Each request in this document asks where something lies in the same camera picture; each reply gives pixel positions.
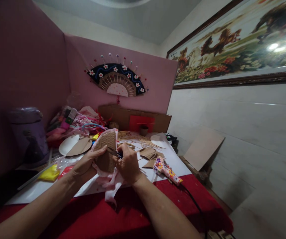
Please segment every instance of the white flower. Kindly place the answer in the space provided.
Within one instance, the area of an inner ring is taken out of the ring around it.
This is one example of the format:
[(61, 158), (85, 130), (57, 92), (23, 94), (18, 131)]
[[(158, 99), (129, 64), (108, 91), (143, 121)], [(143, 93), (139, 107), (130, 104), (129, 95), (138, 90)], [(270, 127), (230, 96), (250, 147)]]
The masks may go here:
[(253, 67), (257, 69), (257, 68), (261, 67), (261, 64), (254, 65)]

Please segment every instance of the pink wall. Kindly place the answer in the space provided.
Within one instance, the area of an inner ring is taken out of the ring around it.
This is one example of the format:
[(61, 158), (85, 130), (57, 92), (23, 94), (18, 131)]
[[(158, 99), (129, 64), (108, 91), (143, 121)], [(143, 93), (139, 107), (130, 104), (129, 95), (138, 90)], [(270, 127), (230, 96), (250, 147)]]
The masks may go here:
[(69, 93), (62, 31), (32, 1), (0, 0), (0, 175), (21, 160), (4, 112), (36, 106), (46, 123)]
[(91, 83), (90, 77), (84, 73), (85, 66), (90, 63), (95, 66), (94, 59), (103, 64), (101, 55), (106, 63), (110, 62), (108, 54), (111, 53), (113, 62), (116, 62), (116, 54), (119, 54), (119, 62), (121, 60), (122, 63), (123, 57), (126, 57), (126, 66), (133, 61), (131, 69), (134, 70), (135, 66), (138, 66), (135, 73), (143, 73), (141, 80), (145, 88), (149, 89), (144, 96), (120, 97), (120, 105), (129, 109), (166, 114), (177, 62), (68, 34), (65, 34), (65, 41), (71, 90), (81, 93), (86, 105), (97, 109), (99, 105), (116, 103), (116, 96), (107, 94), (95, 83)]

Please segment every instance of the scissors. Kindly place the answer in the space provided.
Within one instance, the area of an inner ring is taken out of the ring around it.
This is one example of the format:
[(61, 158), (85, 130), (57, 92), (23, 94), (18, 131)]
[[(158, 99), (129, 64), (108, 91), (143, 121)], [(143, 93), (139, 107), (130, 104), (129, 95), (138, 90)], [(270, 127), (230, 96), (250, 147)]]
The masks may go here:
[(112, 149), (111, 147), (108, 147), (108, 148), (109, 148), (108, 152), (109, 152), (111, 155), (114, 155), (114, 156), (116, 156), (116, 157), (118, 157), (118, 158), (120, 158), (120, 159), (123, 158), (123, 153), (122, 153), (122, 152), (118, 152), (118, 151)]

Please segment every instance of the white paper plate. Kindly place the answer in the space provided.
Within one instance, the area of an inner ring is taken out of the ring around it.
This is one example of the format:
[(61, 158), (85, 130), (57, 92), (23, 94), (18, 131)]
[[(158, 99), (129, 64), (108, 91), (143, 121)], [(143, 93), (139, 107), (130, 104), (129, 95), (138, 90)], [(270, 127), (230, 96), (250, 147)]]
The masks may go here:
[(166, 143), (164, 141), (162, 141), (160, 136), (158, 136), (158, 135), (151, 136), (150, 140), (153, 144), (156, 144), (159, 147), (166, 148), (166, 146), (167, 146)]
[(66, 156), (68, 152), (70, 152), (70, 150), (73, 148), (73, 146), (79, 141), (80, 139), (80, 135), (76, 134), (76, 135), (72, 135), (68, 138), (66, 138), (62, 144), (60, 144), (59, 146), (59, 152), (60, 154), (62, 154), (63, 156)]

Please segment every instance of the black cable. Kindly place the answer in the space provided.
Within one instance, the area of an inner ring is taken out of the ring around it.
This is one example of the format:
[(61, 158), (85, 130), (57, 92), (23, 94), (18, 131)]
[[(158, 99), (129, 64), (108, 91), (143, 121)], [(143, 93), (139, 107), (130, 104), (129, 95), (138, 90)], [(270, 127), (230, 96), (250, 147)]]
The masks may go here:
[(180, 186), (189, 194), (190, 198), (193, 200), (194, 204), (196, 205), (197, 209), (199, 210), (199, 213), (200, 215), (202, 216), (203, 218), (203, 221), (204, 221), (204, 227), (205, 227), (205, 239), (207, 239), (207, 226), (206, 226), (206, 221), (205, 221), (205, 217), (204, 217), (204, 214), (203, 214), (203, 211), (200, 209), (199, 205), (197, 204), (197, 202), (195, 201), (194, 197), (192, 196), (192, 194), (188, 191), (188, 189), (183, 185), (183, 184), (180, 184)]

